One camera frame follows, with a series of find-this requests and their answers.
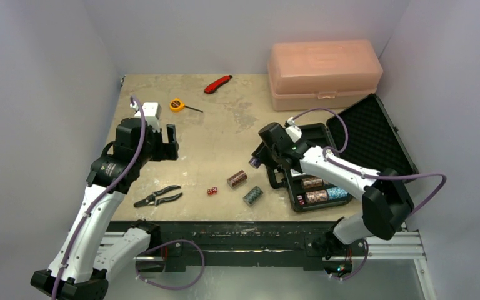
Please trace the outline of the blue yellow chip stack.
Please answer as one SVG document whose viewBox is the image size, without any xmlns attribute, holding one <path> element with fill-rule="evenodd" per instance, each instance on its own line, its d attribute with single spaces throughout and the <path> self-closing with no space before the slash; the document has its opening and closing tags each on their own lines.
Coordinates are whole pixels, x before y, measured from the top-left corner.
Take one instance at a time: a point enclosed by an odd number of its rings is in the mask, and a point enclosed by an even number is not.
<svg viewBox="0 0 480 300">
<path fill-rule="evenodd" d="M 242 200 L 248 206 L 253 206 L 262 195 L 263 195 L 263 190 L 259 186 L 254 186 L 249 192 L 247 192 L 242 197 Z"/>
</svg>

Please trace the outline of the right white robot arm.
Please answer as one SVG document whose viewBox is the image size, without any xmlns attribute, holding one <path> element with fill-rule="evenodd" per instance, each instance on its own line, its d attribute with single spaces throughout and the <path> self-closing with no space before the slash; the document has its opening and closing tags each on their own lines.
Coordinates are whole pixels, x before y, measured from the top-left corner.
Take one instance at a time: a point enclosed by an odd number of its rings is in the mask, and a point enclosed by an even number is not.
<svg viewBox="0 0 480 300">
<path fill-rule="evenodd" d="M 304 139 L 297 126 L 271 122 L 258 134 L 262 143 L 253 154 L 263 165 L 326 180 L 361 202 L 361 212 L 343 218 L 329 230 L 326 246 L 333 254 L 371 236 L 390 240 L 414 210 L 404 181 L 392 169 L 377 171 L 341 159 Z"/>
</svg>

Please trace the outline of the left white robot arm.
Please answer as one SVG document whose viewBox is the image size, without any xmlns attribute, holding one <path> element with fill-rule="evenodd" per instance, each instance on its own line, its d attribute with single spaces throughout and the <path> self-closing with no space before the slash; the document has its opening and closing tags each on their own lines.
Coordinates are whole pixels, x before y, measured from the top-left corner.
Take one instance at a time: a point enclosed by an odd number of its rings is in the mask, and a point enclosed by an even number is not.
<svg viewBox="0 0 480 300">
<path fill-rule="evenodd" d="M 179 143 L 174 124 L 163 131 L 138 117 L 123 119 L 116 137 L 91 164 L 81 208 L 57 256 L 35 271 L 31 286 L 51 299 L 104 299 L 109 282 L 134 256 L 161 249 L 160 227 L 138 220 L 121 242 L 104 254 L 98 250 L 111 219 L 149 161 L 175 161 Z"/>
</svg>

